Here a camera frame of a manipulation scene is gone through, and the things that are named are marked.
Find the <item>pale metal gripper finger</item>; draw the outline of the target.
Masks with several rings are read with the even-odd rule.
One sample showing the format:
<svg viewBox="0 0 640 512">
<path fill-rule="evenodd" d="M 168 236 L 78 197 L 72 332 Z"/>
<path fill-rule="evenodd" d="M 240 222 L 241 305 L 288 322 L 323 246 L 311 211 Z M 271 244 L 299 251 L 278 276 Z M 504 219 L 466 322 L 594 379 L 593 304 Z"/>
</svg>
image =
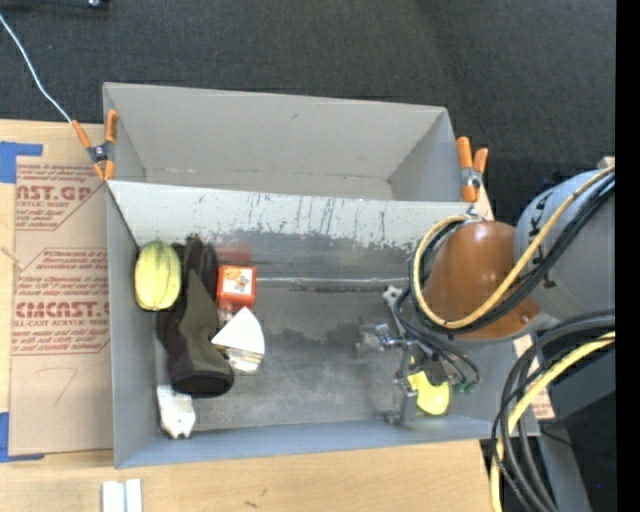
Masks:
<svg viewBox="0 0 640 512">
<path fill-rule="evenodd" d="M 413 390 L 406 378 L 396 378 L 392 385 L 393 408 L 383 413 L 392 425 L 411 423 L 416 418 L 418 392 Z"/>
<path fill-rule="evenodd" d="M 359 326 L 359 341 L 355 344 L 357 357 L 364 357 L 369 353 L 382 353 L 399 348 L 402 339 L 393 337 L 386 323 L 366 323 Z"/>
</svg>

